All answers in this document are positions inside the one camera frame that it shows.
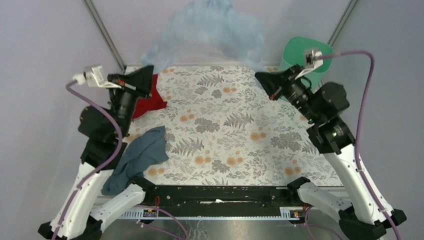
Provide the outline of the green plastic trash bin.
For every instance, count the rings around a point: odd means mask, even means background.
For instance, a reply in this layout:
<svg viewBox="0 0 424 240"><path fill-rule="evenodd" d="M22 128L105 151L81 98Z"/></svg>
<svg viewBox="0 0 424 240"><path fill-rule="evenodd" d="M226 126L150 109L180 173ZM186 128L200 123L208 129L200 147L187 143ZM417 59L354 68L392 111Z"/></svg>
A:
<svg viewBox="0 0 424 240"><path fill-rule="evenodd" d="M318 49L323 55L332 54L334 52L333 48L324 42L307 37L295 36L285 45L278 71L283 72L293 65L304 66L304 53L306 50L311 49ZM326 59L323 61L322 66L305 75L312 83L312 92L318 89L331 63L331 59Z"/></svg>

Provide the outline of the light blue plastic trash bag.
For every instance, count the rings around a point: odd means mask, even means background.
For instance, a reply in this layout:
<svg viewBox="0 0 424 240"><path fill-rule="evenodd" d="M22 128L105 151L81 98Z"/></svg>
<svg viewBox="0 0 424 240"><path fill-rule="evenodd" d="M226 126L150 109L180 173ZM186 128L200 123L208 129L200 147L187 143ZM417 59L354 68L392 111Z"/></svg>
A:
<svg viewBox="0 0 424 240"><path fill-rule="evenodd" d="M189 56L223 56L263 72L264 53L264 28L254 16L230 0L194 0L169 18L141 63L159 73Z"/></svg>

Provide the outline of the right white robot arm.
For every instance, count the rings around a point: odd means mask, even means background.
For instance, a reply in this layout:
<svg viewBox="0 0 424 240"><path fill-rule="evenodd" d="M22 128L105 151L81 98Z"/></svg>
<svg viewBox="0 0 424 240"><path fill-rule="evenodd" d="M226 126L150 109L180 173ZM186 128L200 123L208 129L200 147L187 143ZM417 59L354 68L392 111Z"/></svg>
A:
<svg viewBox="0 0 424 240"><path fill-rule="evenodd" d="M300 177L287 185L287 201L293 206L305 203L318 208L337 221L350 240L378 240L387 229L405 222L406 215L385 200L355 152L356 139L340 117L350 105L344 87L327 82L312 91L302 83L302 70L302 66L294 65L285 71L256 72L254 76L270 100L285 98L307 119L309 140L333 167L349 200L343 201Z"/></svg>

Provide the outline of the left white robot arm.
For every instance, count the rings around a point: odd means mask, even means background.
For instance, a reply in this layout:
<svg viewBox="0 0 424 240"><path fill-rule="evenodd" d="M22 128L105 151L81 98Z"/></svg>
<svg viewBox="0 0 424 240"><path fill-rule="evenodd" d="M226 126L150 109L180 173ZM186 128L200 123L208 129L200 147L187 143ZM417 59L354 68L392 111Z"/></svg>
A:
<svg viewBox="0 0 424 240"><path fill-rule="evenodd" d="M104 231L134 205L152 204L155 192L130 184L122 193L96 207L107 179L122 158L138 99L149 98L154 67L144 66L129 74L105 75L100 65L73 76L66 90L87 103L79 117L78 131L88 137L80 157L77 176L58 214L41 224L38 233L47 240L98 240ZM109 108L99 106L74 90L75 85L108 90Z"/></svg>

